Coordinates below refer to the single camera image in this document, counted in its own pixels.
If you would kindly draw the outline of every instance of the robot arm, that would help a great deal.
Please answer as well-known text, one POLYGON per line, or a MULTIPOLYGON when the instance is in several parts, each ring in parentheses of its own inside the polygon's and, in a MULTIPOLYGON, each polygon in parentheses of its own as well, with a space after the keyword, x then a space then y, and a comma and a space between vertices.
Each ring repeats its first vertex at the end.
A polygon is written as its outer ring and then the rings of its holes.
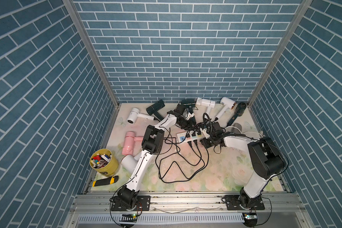
POLYGON ((164 129, 168 129, 174 125, 177 117, 173 114, 168 114, 166 118, 161 120, 158 124, 149 125, 142 141, 142 151, 138 163, 128 180, 118 192, 118 197, 121 200, 121 205, 126 209, 132 209, 137 203, 137 196, 142 179, 146 170, 153 158, 159 154, 162 149, 164 129))
POLYGON ((252 140, 246 137, 228 136, 223 139, 225 146, 249 152, 253 173, 247 184, 240 191, 241 206, 248 209, 260 201, 261 192, 267 182, 276 176, 286 165, 280 151, 271 145, 269 137, 252 140))

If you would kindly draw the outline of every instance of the metal rail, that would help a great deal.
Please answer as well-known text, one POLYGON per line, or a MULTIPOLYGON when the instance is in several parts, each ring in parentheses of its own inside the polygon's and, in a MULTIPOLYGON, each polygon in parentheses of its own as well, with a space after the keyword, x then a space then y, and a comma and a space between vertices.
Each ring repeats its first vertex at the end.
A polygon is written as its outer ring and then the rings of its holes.
MULTIPOLYGON (((247 212, 246 210, 228 211, 221 198, 227 194, 239 194, 238 192, 188 192, 188 193, 162 193, 162 192, 141 192, 140 195, 149 195, 150 210, 144 213, 160 213, 160 211, 184 213, 198 212, 247 212)), ((86 195, 76 195, 73 205, 70 209, 71 214, 107 214, 109 213, 109 199, 113 193, 97 194, 90 193, 86 195)), ((275 193, 266 192, 263 197, 265 212, 269 212, 271 206, 274 212, 305 212, 305 208, 296 193, 275 193)))

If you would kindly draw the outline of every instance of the table surface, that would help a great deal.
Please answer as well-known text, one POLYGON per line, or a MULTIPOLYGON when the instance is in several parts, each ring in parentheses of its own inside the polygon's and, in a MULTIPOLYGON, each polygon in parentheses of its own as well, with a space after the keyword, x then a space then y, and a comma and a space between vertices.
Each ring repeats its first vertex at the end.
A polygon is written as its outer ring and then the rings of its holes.
MULTIPOLYGON (((147 113, 146 107, 149 107, 151 104, 142 104, 142 103, 124 103, 121 105, 118 116, 116 118, 116 122, 112 133, 110 135, 108 144, 106 146, 119 161, 119 170, 115 175, 119 176, 118 182, 105 185, 105 186, 97 186, 92 187, 91 191, 115 191, 120 186, 125 184, 131 173, 129 173, 125 168, 123 168, 120 164, 121 159, 124 157, 122 155, 122 148, 124 143, 125 133, 128 131, 133 131, 136 133, 136 136, 143 136, 148 125, 155 125, 158 121, 155 120, 147 120, 144 118, 138 118, 134 124, 129 124, 127 122, 127 117, 132 108, 138 108, 141 113, 147 113)), ((165 107, 163 107, 159 113, 162 116, 166 116, 166 113, 170 110, 173 110, 177 106, 176 103, 165 103, 165 107)), ((202 121, 202 114, 205 112, 206 107, 197 105, 196 108, 199 110, 194 110, 196 122, 199 123, 202 121)), ((210 112, 210 118, 213 120, 216 114, 222 109, 221 104, 216 104, 215 108, 213 108, 210 112)), ((227 110, 223 116, 218 120, 221 127, 226 127, 227 121, 232 117, 234 113, 234 109, 227 110)), ((250 115, 248 109, 243 113, 242 116, 238 117, 235 123, 239 123, 242 126, 242 132, 247 132, 246 135, 249 137, 259 138, 256 127, 250 115)), ((176 137, 177 133, 184 132, 175 125, 171 127, 171 134, 173 137, 176 137)), ((183 157, 185 157, 190 163, 196 164, 199 161, 199 158, 192 151, 190 146, 185 144, 179 144, 181 151, 179 152, 183 157)), ((155 165, 155 157, 151 162, 150 166, 147 169, 147 172, 142 180, 142 185, 140 187, 141 191, 167 191, 167 192, 200 192, 200 191, 239 191, 249 180, 252 175, 252 164, 251 159, 248 153, 240 151, 236 148, 231 147, 222 147, 220 151, 219 147, 215 148, 215 152, 213 148, 209 148, 208 152, 206 149, 198 142, 198 147, 202 154, 202 158, 205 162, 207 162, 208 153, 209 153, 209 162, 207 167, 195 175, 190 181, 187 182, 177 182, 172 184, 166 184, 159 179, 159 170, 155 165)), ((161 153, 169 150, 170 145, 163 143, 161 153)), ((196 146, 193 144, 193 148, 198 153, 196 146)), ((133 150, 133 156, 137 153, 141 152, 141 142, 135 142, 135 147, 133 150)), ((160 166, 160 173, 163 176, 166 170, 170 167, 173 161, 178 162, 181 169, 185 173, 186 176, 190 177, 196 170, 203 166, 203 163, 200 162, 196 166, 191 166, 179 154, 171 155, 168 158, 162 160, 160 164, 160 160, 171 153, 176 152, 175 145, 169 150, 169 152, 159 155, 157 158, 157 164, 160 166)), ((106 178, 100 173, 96 174, 95 180, 106 178)), ((185 177, 181 173, 180 169, 176 164, 173 164, 170 168, 169 172, 164 176, 163 180, 165 182, 172 181, 182 181, 185 180, 185 177)), ((280 181, 277 177, 274 177, 272 181, 265 187, 265 191, 283 191, 283 188, 280 184, 280 181)))

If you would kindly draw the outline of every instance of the blue brick wall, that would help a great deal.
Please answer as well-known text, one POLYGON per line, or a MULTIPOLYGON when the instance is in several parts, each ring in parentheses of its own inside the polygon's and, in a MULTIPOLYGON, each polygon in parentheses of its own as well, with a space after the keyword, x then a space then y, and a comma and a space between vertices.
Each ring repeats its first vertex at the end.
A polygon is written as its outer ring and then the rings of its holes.
POLYGON ((342 0, 313 0, 253 111, 317 227, 342 227, 342 0))
POLYGON ((121 102, 247 101, 301 0, 75 4, 121 102))
POLYGON ((113 109, 61 0, 0 0, 0 228, 63 225, 113 109))

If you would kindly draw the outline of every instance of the power strip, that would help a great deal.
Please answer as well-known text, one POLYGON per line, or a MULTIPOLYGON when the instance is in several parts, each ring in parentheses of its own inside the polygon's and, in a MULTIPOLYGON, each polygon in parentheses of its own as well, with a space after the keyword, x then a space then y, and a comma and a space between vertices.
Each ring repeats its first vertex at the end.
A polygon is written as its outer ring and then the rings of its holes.
POLYGON ((186 137, 186 133, 187 131, 185 132, 182 132, 182 133, 178 133, 176 136, 177 136, 177 142, 182 142, 182 143, 187 143, 189 141, 193 141, 195 139, 202 139, 202 138, 205 138, 204 134, 201 134, 201 135, 198 135, 198 133, 196 132, 196 135, 195 136, 192 136, 192 133, 194 131, 190 131, 189 134, 190 134, 190 137, 186 137))

